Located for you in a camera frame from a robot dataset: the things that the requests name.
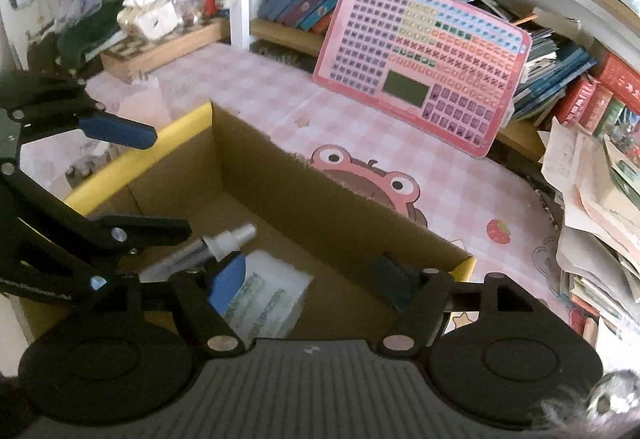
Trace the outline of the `pink checked tablecloth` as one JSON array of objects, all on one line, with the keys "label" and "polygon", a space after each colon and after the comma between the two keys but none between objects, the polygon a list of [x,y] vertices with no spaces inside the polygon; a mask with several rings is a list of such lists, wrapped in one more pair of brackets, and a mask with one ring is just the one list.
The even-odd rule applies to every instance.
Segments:
[{"label": "pink checked tablecloth", "polygon": [[[393,207],[411,198],[417,223],[473,257],[463,281],[511,280],[555,319],[568,317],[565,301],[550,289],[552,225],[524,179],[330,92],[308,73],[213,44],[169,63],[140,86],[102,73],[87,90],[111,113],[157,131],[215,104],[352,191]],[[74,130],[26,144],[22,170],[65,200],[74,191],[66,170],[85,142]]]}]

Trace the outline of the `silver spray bottle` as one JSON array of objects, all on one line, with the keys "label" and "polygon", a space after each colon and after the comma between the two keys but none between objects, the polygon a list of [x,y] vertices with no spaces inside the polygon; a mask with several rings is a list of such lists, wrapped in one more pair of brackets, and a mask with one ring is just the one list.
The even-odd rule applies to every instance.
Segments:
[{"label": "silver spray bottle", "polygon": [[241,251],[257,237],[257,229],[251,223],[238,229],[221,232],[215,237],[200,237],[178,249],[139,273],[142,283],[166,282],[173,274],[183,270],[204,269],[204,263],[214,259],[221,263],[227,256]]}]

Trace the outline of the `yellow cardboard box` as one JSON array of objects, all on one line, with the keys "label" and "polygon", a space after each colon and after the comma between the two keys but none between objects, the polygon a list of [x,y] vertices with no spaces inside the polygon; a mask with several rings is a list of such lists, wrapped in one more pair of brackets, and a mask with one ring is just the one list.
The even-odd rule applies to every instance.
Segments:
[{"label": "yellow cardboard box", "polygon": [[[382,255],[458,280],[473,271],[469,253],[414,220],[411,198],[393,207],[352,191],[215,104],[155,131],[153,147],[126,152],[61,201],[88,219],[184,219],[192,228],[184,242],[251,223],[257,237],[250,249],[268,251],[314,277],[293,329],[296,338],[381,337],[395,317],[378,286]],[[120,277],[182,243],[133,249],[111,277],[93,277],[92,291],[69,305],[21,297],[29,326],[42,334],[70,323],[73,337],[86,339],[146,320],[174,322],[168,289],[156,289],[149,306],[139,310]]]}]

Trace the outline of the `clear tape roll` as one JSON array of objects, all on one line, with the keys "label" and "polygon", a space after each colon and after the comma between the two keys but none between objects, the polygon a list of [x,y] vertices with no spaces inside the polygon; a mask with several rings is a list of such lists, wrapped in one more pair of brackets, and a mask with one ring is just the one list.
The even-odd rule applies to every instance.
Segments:
[{"label": "clear tape roll", "polygon": [[296,326],[314,277],[268,251],[245,258],[246,276],[224,311],[224,320],[245,346],[257,338],[285,338]]}]

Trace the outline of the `pile of dark clothes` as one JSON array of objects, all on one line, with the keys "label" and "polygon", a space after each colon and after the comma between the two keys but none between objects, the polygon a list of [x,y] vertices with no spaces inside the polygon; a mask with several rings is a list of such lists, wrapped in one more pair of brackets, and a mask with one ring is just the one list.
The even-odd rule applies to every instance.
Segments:
[{"label": "pile of dark clothes", "polygon": [[52,26],[28,46],[28,68],[78,78],[100,73],[100,52],[120,32],[123,6],[124,0],[61,0]]}]

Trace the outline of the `floral tissue pack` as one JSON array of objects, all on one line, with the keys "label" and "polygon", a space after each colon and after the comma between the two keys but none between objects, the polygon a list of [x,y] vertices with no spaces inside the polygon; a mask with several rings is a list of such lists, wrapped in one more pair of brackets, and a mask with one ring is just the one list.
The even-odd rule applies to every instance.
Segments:
[{"label": "floral tissue pack", "polygon": [[173,0],[124,0],[116,20],[125,33],[150,42],[174,32],[181,22]]}]

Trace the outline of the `pink keyboard learning toy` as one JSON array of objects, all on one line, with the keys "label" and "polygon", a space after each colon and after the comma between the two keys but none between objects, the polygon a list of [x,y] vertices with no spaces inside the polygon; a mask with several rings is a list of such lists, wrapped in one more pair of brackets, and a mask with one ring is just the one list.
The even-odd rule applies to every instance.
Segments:
[{"label": "pink keyboard learning toy", "polygon": [[461,0],[338,0],[314,81],[484,158],[530,48]]}]

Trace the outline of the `stack of papers and books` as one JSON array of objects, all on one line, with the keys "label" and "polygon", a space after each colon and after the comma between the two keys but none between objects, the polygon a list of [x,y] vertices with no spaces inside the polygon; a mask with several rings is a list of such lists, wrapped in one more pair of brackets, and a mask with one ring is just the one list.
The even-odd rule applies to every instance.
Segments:
[{"label": "stack of papers and books", "polygon": [[583,301],[638,327],[639,227],[623,216],[634,204],[612,181],[604,144],[553,121],[541,173],[563,207],[559,265]]}]

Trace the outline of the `wooden chessboard box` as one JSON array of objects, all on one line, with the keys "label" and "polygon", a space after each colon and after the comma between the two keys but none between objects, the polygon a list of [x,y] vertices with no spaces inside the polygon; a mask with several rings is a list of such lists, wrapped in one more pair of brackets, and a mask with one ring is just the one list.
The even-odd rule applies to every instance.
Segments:
[{"label": "wooden chessboard box", "polygon": [[100,53],[103,69],[125,83],[230,37],[226,18],[213,18],[183,30],[175,30],[157,42],[127,37]]}]

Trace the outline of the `red dictionary book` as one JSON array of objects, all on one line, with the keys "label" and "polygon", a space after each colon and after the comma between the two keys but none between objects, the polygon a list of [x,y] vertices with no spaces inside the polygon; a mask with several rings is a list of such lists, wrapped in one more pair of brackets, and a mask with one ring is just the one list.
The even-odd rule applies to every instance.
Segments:
[{"label": "red dictionary book", "polygon": [[597,80],[632,112],[640,113],[640,77],[626,62],[606,52],[596,72]]}]

